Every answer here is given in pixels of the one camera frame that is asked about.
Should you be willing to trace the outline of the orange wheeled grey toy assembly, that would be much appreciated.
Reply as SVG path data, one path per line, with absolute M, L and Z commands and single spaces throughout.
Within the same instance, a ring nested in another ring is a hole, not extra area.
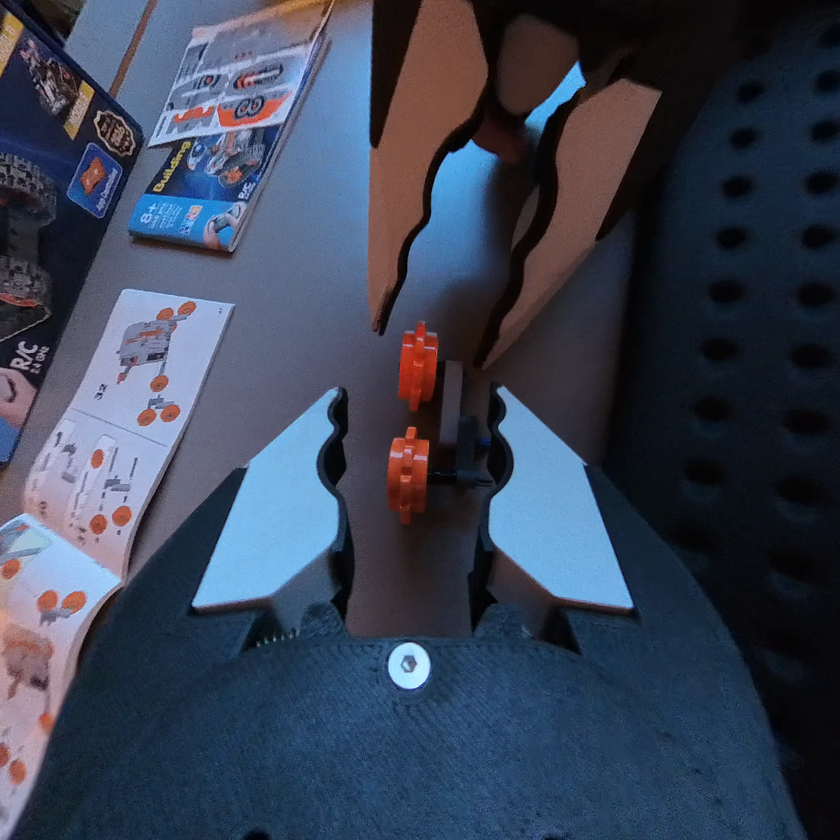
M 483 468 L 490 440 L 482 437 L 476 416 L 461 412 L 465 374 L 456 361 L 441 361 L 439 340 L 424 321 L 402 336 L 398 365 L 398 398 L 418 413 L 441 391 L 436 445 L 416 426 L 394 437 L 387 457 L 385 492 L 389 511 L 403 526 L 425 512 L 429 487 L 473 490 L 491 487 Z

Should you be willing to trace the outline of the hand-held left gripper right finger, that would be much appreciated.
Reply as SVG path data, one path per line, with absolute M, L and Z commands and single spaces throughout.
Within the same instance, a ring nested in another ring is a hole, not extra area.
M 533 637 L 561 637 L 566 609 L 631 616 L 635 604 L 587 464 L 504 385 L 488 412 L 491 488 L 468 574 L 471 626 L 511 605 Z

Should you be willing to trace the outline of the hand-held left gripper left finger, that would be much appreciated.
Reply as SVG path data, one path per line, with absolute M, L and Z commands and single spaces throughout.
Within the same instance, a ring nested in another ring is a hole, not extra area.
M 350 591 L 353 552 L 338 483 L 348 394 L 327 390 L 258 452 L 192 599 L 197 613 L 269 610 L 299 634 L 308 609 Z

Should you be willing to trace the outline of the blue cover instruction booklet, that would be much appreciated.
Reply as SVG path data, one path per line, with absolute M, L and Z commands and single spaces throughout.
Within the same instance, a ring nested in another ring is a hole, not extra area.
M 329 45 L 334 2 L 281 2 L 194 28 L 149 146 L 168 146 L 133 238 L 232 253 Z

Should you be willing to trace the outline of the white open instruction booklet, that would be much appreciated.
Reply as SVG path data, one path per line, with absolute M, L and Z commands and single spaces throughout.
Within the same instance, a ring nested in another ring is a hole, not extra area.
M 35 786 L 91 623 L 189 422 L 234 306 L 121 292 L 1 529 L 1 837 Z

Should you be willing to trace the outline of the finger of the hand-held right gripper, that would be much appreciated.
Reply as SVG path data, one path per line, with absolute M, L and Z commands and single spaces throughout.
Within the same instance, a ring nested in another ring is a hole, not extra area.
M 545 124 L 532 190 L 513 231 L 507 285 L 476 352 L 479 369 L 519 340 L 593 251 L 661 91 L 605 87 L 582 94 Z
M 488 63 L 473 4 L 374 2 L 368 301 L 383 334 L 445 156 L 480 120 Z

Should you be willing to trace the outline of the blue printed toy box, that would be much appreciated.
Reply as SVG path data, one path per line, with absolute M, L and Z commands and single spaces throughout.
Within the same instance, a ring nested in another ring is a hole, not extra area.
M 2 2 L 1 25 L 4 469 L 144 137 L 23 2 Z

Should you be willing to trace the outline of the grey desk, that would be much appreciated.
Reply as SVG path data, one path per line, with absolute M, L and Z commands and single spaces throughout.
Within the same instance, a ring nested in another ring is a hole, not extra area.
M 440 331 L 442 351 L 469 362 L 491 303 L 508 282 L 512 220 L 502 167 L 459 151 L 434 180 L 432 212 L 409 252 L 386 330 L 368 301 L 371 2 L 339 2 L 332 46 L 269 179 L 245 245 L 230 257 L 111 235 L 75 310 L 24 436 L 23 463 L 2 477 L 2 522 L 47 433 L 82 380 L 117 282 L 196 292 L 235 305 L 207 384 L 152 502 L 135 573 L 219 480 L 246 465 L 327 390 L 349 394 L 347 472 L 339 482 L 354 547 L 349 628 L 357 636 L 464 635 L 484 497 L 432 488 L 427 512 L 403 526 L 386 509 L 386 450 L 414 424 L 397 405 L 402 330 Z

